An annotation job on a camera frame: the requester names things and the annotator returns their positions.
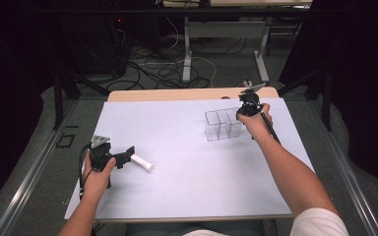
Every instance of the table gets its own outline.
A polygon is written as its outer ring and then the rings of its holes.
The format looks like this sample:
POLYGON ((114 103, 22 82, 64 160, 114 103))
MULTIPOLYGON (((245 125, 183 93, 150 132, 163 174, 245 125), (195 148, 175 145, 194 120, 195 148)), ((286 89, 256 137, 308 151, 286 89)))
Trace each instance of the table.
MULTIPOLYGON (((112 187, 103 196, 95 221, 290 217, 266 160, 247 131, 234 139, 206 141, 204 112, 240 106, 236 98, 241 90, 113 92, 104 104, 95 134, 111 138, 112 153, 135 146, 136 154, 155 169, 148 172, 127 163, 123 169, 114 170, 112 187)), ((275 130, 283 146, 313 169, 284 101, 273 88, 262 88, 258 93, 263 102, 273 106, 275 130)), ((79 203, 78 190, 77 185, 65 218, 79 203)))
MULTIPOLYGON (((211 7, 281 7, 310 5, 312 0, 211 0, 211 7)), ((198 3, 163 1, 164 7, 170 8, 195 8, 198 3)), ((190 80, 190 67, 192 51, 190 50, 190 37, 250 37, 260 38, 259 50, 254 51, 254 56, 259 69, 261 81, 267 83, 269 76, 263 61, 263 54, 266 48, 272 19, 267 18, 265 22, 190 22, 185 17, 185 61, 182 80, 190 80)))

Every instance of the hand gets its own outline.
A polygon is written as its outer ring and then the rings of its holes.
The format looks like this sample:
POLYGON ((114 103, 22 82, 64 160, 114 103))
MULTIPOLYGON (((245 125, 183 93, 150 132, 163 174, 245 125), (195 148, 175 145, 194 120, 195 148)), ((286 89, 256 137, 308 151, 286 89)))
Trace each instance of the hand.
POLYGON ((115 158, 112 157, 109 159, 102 172, 93 171, 91 167, 91 152, 87 151, 85 169, 83 172, 83 180, 86 180, 83 201, 99 203, 103 193, 105 193, 112 169, 115 167, 115 161, 115 158))
MULTIPOLYGON (((270 105, 267 103, 263 103, 262 111, 266 114, 267 118, 272 123, 272 116, 269 114, 269 110, 270 105)), ((270 134, 266 122, 259 113, 251 117, 238 114, 238 120, 241 121, 247 127, 248 132, 252 136, 254 136, 256 132, 267 132, 270 134)))

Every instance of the clear plastic container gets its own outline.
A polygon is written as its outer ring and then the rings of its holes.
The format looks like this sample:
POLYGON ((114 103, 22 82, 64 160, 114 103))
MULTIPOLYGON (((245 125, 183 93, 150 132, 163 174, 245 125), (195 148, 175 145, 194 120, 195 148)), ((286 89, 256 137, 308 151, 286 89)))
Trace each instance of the clear plastic container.
POLYGON ((205 135, 208 141, 240 136, 242 123, 236 119, 238 108, 208 111, 205 113, 205 135))

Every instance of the white stick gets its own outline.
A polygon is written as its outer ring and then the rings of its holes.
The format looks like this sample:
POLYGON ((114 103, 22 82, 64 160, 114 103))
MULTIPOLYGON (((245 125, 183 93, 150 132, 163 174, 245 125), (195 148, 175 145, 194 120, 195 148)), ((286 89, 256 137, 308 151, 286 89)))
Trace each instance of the white stick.
POLYGON ((155 168, 153 164, 146 162, 143 158, 136 154, 131 155, 131 159, 149 172, 151 172, 155 168))

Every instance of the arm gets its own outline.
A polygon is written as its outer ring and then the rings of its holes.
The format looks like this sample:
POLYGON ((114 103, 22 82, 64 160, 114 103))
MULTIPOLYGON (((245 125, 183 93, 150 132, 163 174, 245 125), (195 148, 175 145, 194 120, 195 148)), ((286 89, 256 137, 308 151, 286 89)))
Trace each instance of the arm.
MULTIPOLYGON (((263 111, 272 121, 269 109, 270 106, 265 104, 263 111)), ((339 214, 315 173, 273 139, 260 114, 253 117, 238 115, 238 118, 246 125, 248 132, 260 146, 275 182, 294 217, 313 207, 325 208, 339 214)))
POLYGON ((111 158, 102 172, 97 173, 91 167, 91 155, 88 151, 85 160, 84 179, 85 191, 70 219, 59 232, 63 235, 91 235, 97 205, 105 192, 109 175, 115 167, 115 158, 111 158))

